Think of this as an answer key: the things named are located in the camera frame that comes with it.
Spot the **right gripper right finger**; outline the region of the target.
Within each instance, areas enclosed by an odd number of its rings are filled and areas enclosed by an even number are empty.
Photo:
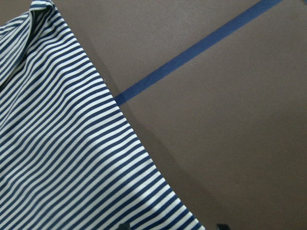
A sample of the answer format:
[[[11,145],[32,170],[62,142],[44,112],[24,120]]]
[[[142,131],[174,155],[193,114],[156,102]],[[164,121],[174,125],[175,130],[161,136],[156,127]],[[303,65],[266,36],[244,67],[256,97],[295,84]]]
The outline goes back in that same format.
[[[229,226],[227,224],[216,224],[217,230],[229,230]]]

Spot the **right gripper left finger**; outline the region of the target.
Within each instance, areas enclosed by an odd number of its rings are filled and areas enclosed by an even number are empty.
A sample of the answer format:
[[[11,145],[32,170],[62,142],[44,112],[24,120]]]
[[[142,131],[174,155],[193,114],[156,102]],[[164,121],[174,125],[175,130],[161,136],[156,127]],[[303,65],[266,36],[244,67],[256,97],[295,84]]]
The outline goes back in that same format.
[[[118,230],[130,230],[130,224],[129,223],[121,223],[118,226]]]

